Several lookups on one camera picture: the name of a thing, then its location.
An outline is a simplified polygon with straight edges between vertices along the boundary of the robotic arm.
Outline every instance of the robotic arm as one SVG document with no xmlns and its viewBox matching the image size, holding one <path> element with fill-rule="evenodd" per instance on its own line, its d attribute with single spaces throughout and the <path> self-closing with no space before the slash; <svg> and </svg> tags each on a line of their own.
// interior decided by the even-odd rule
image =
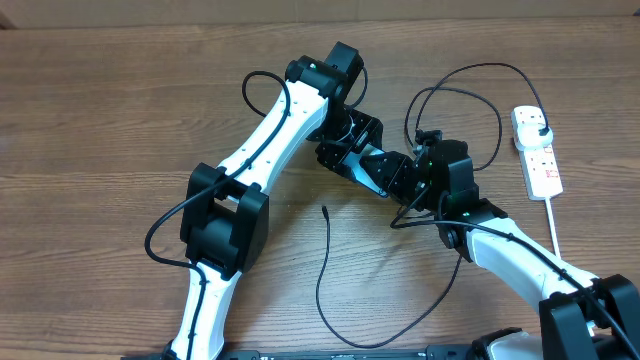
<svg viewBox="0 0 640 360">
<path fill-rule="evenodd" d="M 640 348 L 637 310 L 640 298 L 635 287 L 619 275 L 600 280 L 556 258 L 528 238 L 506 213 L 480 199 L 466 143 L 442 140 L 440 131 L 419 132 L 415 159 L 382 150 L 380 120 L 344 105 L 362 68 L 358 51 L 342 43 L 336 44 L 325 61 L 307 56 L 292 61 L 286 71 L 291 108 L 276 137 L 251 167 L 220 191 L 185 207 L 180 238 L 187 244 L 186 257 L 204 271 L 208 284 L 202 309 L 195 319 L 191 358 L 186 355 L 189 330 L 201 286 L 200 276 L 194 270 L 190 270 L 182 326 L 161 359 L 213 360 L 222 351 L 224 322 L 233 290 L 241 274 L 255 263 L 267 238 L 268 194 L 305 139 L 319 142 L 316 154 L 320 164 L 379 196 L 390 196 L 417 210 L 440 209 L 444 220 L 513 234 L 530 244 L 601 299 L 623 325 L 634 346 Z M 284 109 L 283 91 L 256 131 L 233 155 L 217 168 L 198 165 L 189 180 L 187 198 L 240 168 L 248 154 L 255 152 L 275 129 Z M 225 198 L 238 203 L 235 212 L 216 202 Z M 541 317 L 541 340 L 523 333 L 501 332 L 491 341 L 476 344 L 474 352 L 478 356 L 526 360 L 541 359 L 543 354 L 545 359 L 598 359 L 604 358 L 599 357 L 601 353 L 624 354 L 616 334 L 606 344 L 596 346 L 586 323 L 595 321 L 603 328 L 610 324 L 599 318 L 578 289 L 559 277 L 539 256 L 521 244 L 473 227 L 438 224 L 438 228 L 447 248 L 496 274 Z"/>
</svg>

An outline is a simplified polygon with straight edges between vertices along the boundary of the power strip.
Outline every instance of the power strip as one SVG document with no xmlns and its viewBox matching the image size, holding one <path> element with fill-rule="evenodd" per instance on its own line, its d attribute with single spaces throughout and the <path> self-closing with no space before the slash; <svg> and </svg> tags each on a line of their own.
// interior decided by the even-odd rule
<svg viewBox="0 0 640 360">
<path fill-rule="evenodd" d="M 535 106 L 518 106 L 513 109 L 511 122 L 529 199 L 544 200 L 551 229 L 553 250 L 560 258 L 551 198 L 562 193 L 563 188 L 558 163 L 551 146 L 553 135 L 549 139 L 549 137 L 539 136 L 537 133 L 529 131 L 530 129 L 537 131 L 539 125 L 544 124 L 542 111 Z"/>
</svg>

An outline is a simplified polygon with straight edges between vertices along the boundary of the wooden table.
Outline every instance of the wooden table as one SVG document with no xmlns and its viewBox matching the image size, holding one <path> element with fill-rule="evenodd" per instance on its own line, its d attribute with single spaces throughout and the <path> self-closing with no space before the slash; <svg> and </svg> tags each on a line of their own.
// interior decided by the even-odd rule
<svg viewBox="0 0 640 360">
<path fill-rule="evenodd" d="M 144 234 L 183 199 L 199 162 L 216 165 L 260 122 L 242 100 L 244 75 L 283 74 L 290 60 L 324 58 L 338 40 L 365 59 L 371 79 L 361 110 L 384 122 L 387 150 L 407 151 L 411 97 L 450 70 L 487 61 L 524 70 L 556 135 L 565 192 L 553 204 L 564 258 L 640 283 L 637 18 L 2 31 L 0 358 L 118 359 L 172 339 L 187 272 L 147 258 Z M 449 85 L 500 109 L 503 147 L 476 182 L 550 248 L 544 205 L 527 199 L 511 141 L 511 109 L 534 103 L 528 87 L 506 69 L 465 72 Z M 279 91 L 267 80 L 250 87 L 262 109 Z M 467 141 L 475 164 L 497 139 L 491 110 L 457 94 L 435 96 L 422 128 Z M 451 276 L 457 254 L 435 229 L 392 231 L 397 205 L 325 170 L 313 149 L 298 151 L 271 194 L 269 241 L 240 281 L 225 327 L 234 348 L 348 348 L 314 303 L 321 204 L 334 239 L 321 299 L 349 339 L 396 333 Z M 154 239 L 163 256 L 183 257 L 179 221 Z M 469 342 L 507 326 L 537 332 L 538 319 L 495 276 L 464 263 L 437 310 L 388 347 Z"/>
</svg>

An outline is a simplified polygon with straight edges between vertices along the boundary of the electrical outlet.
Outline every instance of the electrical outlet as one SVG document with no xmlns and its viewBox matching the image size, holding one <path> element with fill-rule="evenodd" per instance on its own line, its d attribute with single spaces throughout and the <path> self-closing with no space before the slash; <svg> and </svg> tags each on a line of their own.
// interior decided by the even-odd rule
<svg viewBox="0 0 640 360">
<path fill-rule="evenodd" d="M 529 199 L 544 200 L 562 193 L 558 163 L 551 145 L 519 153 Z"/>
</svg>

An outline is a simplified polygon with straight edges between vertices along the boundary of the black cable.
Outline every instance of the black cable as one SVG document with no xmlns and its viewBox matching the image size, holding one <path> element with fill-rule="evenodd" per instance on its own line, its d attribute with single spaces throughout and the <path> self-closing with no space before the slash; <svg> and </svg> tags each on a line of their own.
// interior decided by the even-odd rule
<svg viewBox="0 0 640 360">
<path fill-rule="evenodd" d="M 467 91 L 464 89 L 457 89 L 457 88 L 449 88 L 449 87 L 444 87 L 444 86 L 440 86 L 440 87 L 427 87 L 424 88 L 422 90 L 420 90 L 414 97 L 413 100 L 411 100 L 411 104 L 409 104 L 409 108 L 407 109 L 407 114 L 404 118 L 404 134 L 405 137 L 407 138 L 407 141 L 409 141 L 409 144 L 413 147 L 413 142 L 411 141 L 411 137 L 409 136 L 409 114 L 411 113 L 411 109 L 413 108 L 413 104 L 415 104 L 416 100 L 418 99 L 418 97 L 420 95 L 422 95 L 422 93 L 427 92 L 427 91 L 431 91 L 430 94 L 432 94 L 434 91 L 436 90 L 445 90 L 445 91 L 453 91 L 453 92 L 457 92 L 460 94 L 464 94 L 464 95 L 469 95 L 472 96 L 482 102 L 484 102 L 485 104 L 489 105 L 489 107 L 496 113 L 496 117 L 498 118 L 498 142 L 496 143 L 496 149 L 493 151 L 493 155 L 491 155 L 491 158 L 489 159 L 489 161 L 487 161 L 486 164 L 477 167 L 475 169 L 473 169 L 473 171 L 480 171 L 480 170 L 484 170 L 487 167 L 489 167 L 489 165 L 491 165 L 491 163 L 493 162 L 493 160 L 496 158 L 496 156 L 498 156 L 498 151 L 500 151 L 500 144 L 502 143 L 502 118 L 500 117 L 500 112 L 498 111 L 498 109 L 495 107 L 495 105 L 493 105 L 491 103 L 491 101 L 487 100 L 486 98 L 471 92 L 471 91 Z M 422 109 L 420 109 L 420 115 L 422 115 L 422 110 L 424 109 L 424 104 L 422 106 Z"/>
<path fill-rule="evenodd" d="M 413 221 L 413 222 L 404 223 L 404 224 L 397 224 L 397 225 L 393 224 L 392 228 L 394 228 L 394 229 L 403 229 L 403 228 L 408 228 L 408 227 L 413 227 L 413 226 L 438 225 L 438 224 L 440 224 L 440 225 L 462 226 L 462 227 L 465 227 L 465 228 L 469 227 L 469 228 L 482 230 L 482 231 L 488 232 L 490 234 L 503 237 L 503 238 L 507 239 L 508 241 L 513 241 L 516 244 L 518 244 L 518 245 L 524 247 L 525 249 L 527 249 L 534 256 L 536 256 L 538 259 L 540 259 L 540 261 L 542 261 L 547 266 L 549 266 L 549 268 L 551 268 L 553 271 L 555 271 L 561 278 L 563 278 L 569 284 L 571 284 L 573 287 L 578 289 L 578 291 L 580 291 L 585 296 L 585 298 L 598 310 L 598 312 L 600 312 L 604 317 L 607 318 L 607 321 L 609 322 L 609 324 L 613 328 L 614 332 L 616 334 L 618 334 L 618 336 L 620 336 L 620 339 L 622 340 L 623 345 L 627 348 L 627 350 L 630 353 L 630 355 L 634 359 L 640 360 L 640 354 L 638 354 L 638 351 L 635 349 L 635 347 L 631 343 L 631 340 L 629 340 L 629 338 L 627 337 L 627 334 L 624 332 L 624 330 L 622 329 L 620 324 L 618 324 L 618 322 L 613 318 L 613 316 L 611 316 L 611 314 L 609 314 L 609 312 L 593 296 L 593 294 L 591 294 L 584 286 L 582 286 L 582 284 L 580 284 L 573 277 L 571 277 L 571 275 L 569 275 L 565 269 L 561 269 L 558 265 L 556 265 L 548 257 L 546 257 L 544 254 L 542 254 L 533 245 L 529 244 L 528 242 L 526 242 L 526 241 L 524 241 L 522 239 L 517 238 L 513 234 L 511 234 L 511 233 L 507 234 L 505 232 L 502 232 L 502 231 L 499 231 L 499 230 L 495 230 L 495 229 L 492 229 L 492 228 L 489 228 L 489 227 L 486 227 L 486 226 L 478 225 L 478 224 L 470 224 L 470 223 L 465 223 L 465 222 L 461 222 L 461 221 L 450 221 L 450 220 Z"/>
<path fill-rule="evenodd" d="M 349 110 L 355 109 L 356 106 L 360 105 L 362 100 L 364 99 L 364 95 L 367 93 L 367 86 L 369 85 L 369 74 L 367 74 L 367 68 L 362 65 L 362 72 L 364 73 L 364 87 L 362 88 L 362 92 L 358 99 L 351 105 L 345 105 L 345 107 Z"/>
<path fill-rule="evenodd" d="M 444 202 L 444 198 L 447 196 L 449 196 L 449 192 L 447 190 L 440 193 L 440 198 L 438 199 L 438 212 L 436 213 L 438 220 L 442 220 L 442 203 Z"/>
<path fill-rule="evenodd" d="M 416 200 L 414 200 L 414 202 L 409 205 L 409 207 L 407 207 L 406 209 L 404 209 L 401 214 L 399 214 L 392 222 L 392 224 L 394 222 L 397 222 L 399 219 L 401 219 L 404 215 L 407 214 L 407 212 L 409 212 L 409 210 L 411 210 L 413 207 L 415 207 L 415 205 L 420 201 L 420 199 L 422 199 L 422 197 L 424 195 L 426 195 L 426 193 L 429 191 L 429 187 L 425 187 L 425 189 L 420 193 L 420 195 L 418 195 L 418 197 L 416 198 Z M 427 309 L 427 311 L 425 311 L 424 313 L 422 313 L 422 315 L 420 315 L 416 320 L 414 320 L 411 324 L 409 324 L 407 327 L 405 327 L 404 329 L 400 330 L 398 333 L 396 333 L 395 335 L 393 335 L 392 337 L 390 337 L 389 339 L 379 342 L 379 343 L 375 343 L 375 344 L 370 344 L 370 345 L 362 345 L 362 344 L 357 344 L 353 341 L 350 341 L 348 339 L 346 339 L 344 336 L 340 335 L 330 324 L 329 321 L 327 321 L 327 319 L 324 316 L 324 313 L 322 312 L 322 307 L 320 306 L 320 283 L 322 282 L 322 276 L 324 275 L 324 271 L 327 267 L 327 261 L 329 260 L 329 249 L 330 249 L 330 244 L 331 244 L 331 224 L 329 222 L 329 212 L 327 211 L 327 207 L 326 206 L 322 206 L 322 214 L 324 215 L 324 219 L 327 222 L 327 248 L 326 248 L 326 252 L 324 255 L 324 262 L 322 263 L 322 269 L 320 270 L 320 275 L 318 276 L 318 282 L 316 283 L 316 307 L 318 308 L 318 313 L 320 314 L 320 318 L 322 318 L 322 322 L 324 322 L 324 325 L 327 327 L 327 329 L 329 329 L 329 331 L 331 331 L 333 333 L 333 335 L 335 335 L 338 339 L 342 340 L 342 342 L 344 342 L 347 345 L 353 346 L 355 348 L 360 348 L 360 349 L 375 349 L 375 348 L 379 348 L 381 346 L 387 345 L 390 342 L 396 340 L 397 338 L 399 338 L 400 336 L 404 335 L 407 331 L 411 330 L 414 326 L 416 326 L 418 323 L 420 323 L 420 321 L 422 321 L 424 318 L 426 318 L 427 316 L 429 316 L 429 314 L 431 314 L 431 312 L 433 312 L 433 310 L 435 310 L 435 308 L 440 304 L 440 302 L 442 302 L 442 300 L 447 296 L 447 294 L 449 293 L 449 290 L 451 290 L 451 287 L 453 286 L 453 283 L 456 279 L 456 276 L 458 275 L 458 269 L 460 268 L 460 262 L 462 261 L 462 256 L 458 257 L 458 262 L 456 263 L 456 267 L 453 270 L 453 274 L 451 275 L 451 280 L 449 280 L 449 284 L 447 285 L 447 287 L 444 289 L 444 291 L 440 294 L 440 296 L 436 299 L 436 301 L 429 307 L 429 309 Z"/>
<path fill-rule="evenodd" d="M 540 135 L 546 135 L 547 132 L 549 132 L 549 119 L 547 118 L 547 113 L 544 111 L 544 107 L 542 106 L 542 101 L 540 100 L 540 96 L 538 95 L 538 92 L 536 91 L 536 88 L 533 87 L 533 84 L 531 83 L 531 80 L 529 80 L 529 78 L 527 77 L 527 75 L 524 72 L 522 72 L 520 69 L 518 69 L 517 67 L 515 67 L 513 65 L 509 65 L 509 64 L 505 64 L 505 63 L 473 64 L 473 65 L 461 67 L 460 69 L 454 70 L 454 71 L 450 72 L 447 76 L 443 77 L 442 80 L 440 80 L 436 84 L 436 86 L 433 87 L 433 89 L 431 90 L 429 95 L 427 95 L 427 98 L 424 100 L 424 103 L 422 104 L 422 108 L 420 108 L 420 113 L 418 113 L 418 117 L 416 119 L 416 130 L 418 129 L 418 127 L 420 125 L 420 117 L 422 116 L 422 111 L 424 110 L 424 107 L 427 105 L 427 102 L 429 101 L 429 99 L 431 98 L 433 93 L 435 93 L 436 90 L 439 90 L 440 87 L 442 86 L 442 84 L 444 84 L 445 81 L 447 81 L 447 79 L 450 78 L 452 75 L 454 75 L 456 73 L 459 73 L 461 71 L 467 70 L 467 69 L 480 67 L 480 66 L 504 66 L 504 67 L 508 67 L 509 69 L 512 69 L 513 71 L 515 71 L 518 74 L 520 74 L 520 76 L 522 76 L 522 78 L 527 82 L 527 85 L 529 85 L 529 88 L 531 89 L 531 92 L 533 92 L 533 96 L 535 96 L 536 101 L 538 102 L 538 107 L 540 108 L 540 111 L 542 112 L 542 116 L 544 117 L 545 127 L 544 127 L 544 129 L 540 130 Z M 409 144 L 411 144 L 411 146 L 413 146 L 413 142 L 411 141 L 411 138 L 409 137 L 409 132 L 408 132 L 408 130 L 406 130 L 407 127 L 408 127 L 408 122 L 409 122 L 409 117 L 407 115 L 407 118 L 405 118 L 405 135 L 407 137 L 407 141 L 409 141 Z"/>
<path fill-rule="evenodd" d="M 400 207 L 398 208 L 398 210 L 396 210 L 396 216 L 400 215 L 400 212 L 403 210 L 404 206 L 400 205 Z M 416 216 L 405 216 L 403 217 L 403 219 L 405 220 L 410 220 L 410 219 L 424 219 L 424 218 L 428 218 L 428 217 L 432 217 L 433 215 L 435 215 L 435 213 L 433 211 L 429 211 L 426 214 L 423 215 L 416 215 Z"/>
<path fill-rule="evenodd" d="M 200 275 L 200 295 L 198 297 L 198 302 L 197 302 L 196 308 L 195 308 L 195 310 L 193 312 L 193 319 L 191 321 L 191 329 L 189 331 L 189 345 L 187 347 L 187 358 L 186 358 L 186 360 L 190 360 L 190 358 L 191 358 L 191 351 L 192 351 L 192 348 L 193 348 L 193 337 L 196 335 L 195 334 L 196 320 L 198 318 L 198 314 L 200 313 L 200 308 L 202 307 L 202 301 L 204 299 L 204 292 L 205 292 L 205 287 L 206 287 L 206 284 L 207 284 L 207 278 L 206 278 L 204 272 L 199 267 L 197 267 L 195 264 L 188 263 L 188 262 L 183 262 L 183 261 L 176 261 L 176 260 L 166 259 L 166 258 L 163 258 L 163 257 L 160 257 L 160 256 L 156 255 L 153 252 L 153 250 L 151 249 L 151 238 L 153 237 L 155 232 L 158 230 L 158 228 L 164 222 L 166 222 L 169 218 L 171 218 L 173 215 L 178 213 L 180 210 L 184 209 L 186 206 L 188 206 L 189 204 L 191 204 L 195 200 L 197 200 L 197 199 L 199 199 L 199 198 L 201 198 L 201 197 L 203 197 L 205 195 L 208 195 L 210 193 L 215 192 L 217 189 L 219 189 L 220 187 L 224 186 L 226 183 L 228 183 L 229 181 L 233 180 L 235 177 L 237 177 L 243 171 L 245 171 L 247 168 L 249 168 L 251 166 L 251 163 L 253 163 L 253 161 L 260 155 L 260 153 L 262 153 L 262 151 L 264 151 L 264 149 L 269 145 L 269 143 L 271 143 L 273 138 L 275 138 L 275 136 L 278 134 L 278 132 L 280 131 L 280 129 L 284 125 L 284 122 L 287 120 L 287 117 L 289 115 L 289 109 L 291 108 L 291 95 L 289 94 L 289 89 L 287 88 L 287 84 L 279 76 L 277 76 L 277 75 L 275 75 L 273 73 L 270 73 L 268 71 L 253 71 L 253 72 L 250 72 L 249 74 L 247 74 L 247 76 L 245 76 L 244 80 L 242 81 L 242 95 L 243 95 L 243 98 L 244 98 L 245 102 L 247 103 L 247 105 L 249 105 L 249 107 L 251 109 L 253 109 L 253 111 L 255 111 L 258 114 L 261 114 L 262 116 L 265 116 L 264 113 L 262 113 L 258 109 L 256 109 L 253 106 L 253 104 L 251 104 L 251 102 L 249 101 L 249 99 L 246 96 L 247 82 L 249 81 L 249 79 L 251 79 L 254 76 L 267 76 L 267 77 L 270 77 L 270 78 L 276 80 L 282 86 L 282 89 L 284 91 L 284 95 L 285 95 L 285 98 L 286 98 L 286 104 L 285 104 L 284 111 L 282 113 L 282 118 L 280 119 L 280 122 L 278 123 L 278 125 L 276 125 L 275 129 L 273 130 L 273 132 L 269 135 L 269 137 L 267 137 L 267 139 L 262 143 L 262 145 L 260 145 L 260 147 L 253 153 L 253 155 L 251 155 L 249 158 L 247 158 L 236 171 L 234 171 L 233 173 L 231 173 L 231 175 L 225 177 L 221 181 L 216 182 L 215 184 L 207 187 L 206 189 L 202 190 L 201 192 L 199 192 L 199 193 L 191 196 L 190 198 L 182 201 L 178 205 L 174 206 L 171 210 L 167 211 L 158 220 L 156 220 L 156 222 L 151 226 L 151 228 L 147 232 L 147 236 L 144 239 L 144 249 L 147 252 L 147 255 L 149 255 L 149 257 L 152 260 L 157 261 L 157 262 L 159 262 L 161 264 L 166 264 L 166 265 L 171 265 L 171 266 L 178 266 L 178 267 L 184 267 L 184 268 L 187 268 L 187 269 L 192 269 L 192 270 L 196 271 L 198 273 L 198 275 Z"/>
</svg>

